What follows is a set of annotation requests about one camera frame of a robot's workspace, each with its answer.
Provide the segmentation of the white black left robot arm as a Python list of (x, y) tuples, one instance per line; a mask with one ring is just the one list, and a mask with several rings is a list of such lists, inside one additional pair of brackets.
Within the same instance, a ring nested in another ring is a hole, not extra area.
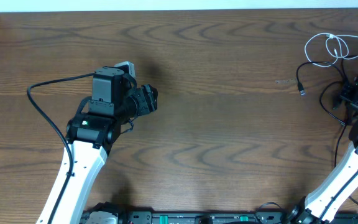
[(134, 64), (104, 66), (90, 75), (92, 94), (82, 99), (67, 133), (62, 163), (38, 223), (79, 223), (93, 183), (121, 127), (157, 109), (158, 91), (137, 86)]

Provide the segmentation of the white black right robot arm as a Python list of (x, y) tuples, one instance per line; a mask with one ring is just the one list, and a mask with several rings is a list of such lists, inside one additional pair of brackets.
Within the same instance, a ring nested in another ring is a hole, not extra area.
[(343, 77), (340, 82), (343, 89), (338, 98), (347, 107), (347, 119), (343, 121), (343, 125), (352, 125), (349, 146), (323, 183), (303, 197), (282, 223), (331, 223), (340, 206), (358, 188), (358, 77), (354, 84), (350, 84), (344, 67), (337, 70)]

